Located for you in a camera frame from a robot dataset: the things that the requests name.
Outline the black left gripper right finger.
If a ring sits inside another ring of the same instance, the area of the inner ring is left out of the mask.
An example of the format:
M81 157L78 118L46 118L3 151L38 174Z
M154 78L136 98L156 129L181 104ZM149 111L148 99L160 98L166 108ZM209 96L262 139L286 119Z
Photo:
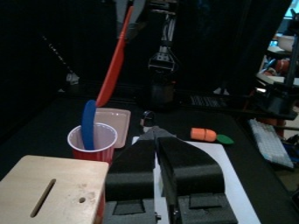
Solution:
M216 160L160 128L154 146L170 224L237 224Z

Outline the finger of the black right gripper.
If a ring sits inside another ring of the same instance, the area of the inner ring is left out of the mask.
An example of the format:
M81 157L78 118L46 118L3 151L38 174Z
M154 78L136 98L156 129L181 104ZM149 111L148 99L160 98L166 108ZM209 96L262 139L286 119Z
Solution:
M129 18L129 31L138 32L145 26L144 9L146 0L133 0L133 10Z
M129 0L116 0L116 33L121 32L126 16L126 6Z

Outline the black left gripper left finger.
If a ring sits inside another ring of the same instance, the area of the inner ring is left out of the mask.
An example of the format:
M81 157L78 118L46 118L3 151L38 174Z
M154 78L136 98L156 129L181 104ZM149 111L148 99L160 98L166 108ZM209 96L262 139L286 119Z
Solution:
M154 134L149 129L109 166L102 224L154 224L153 168Z

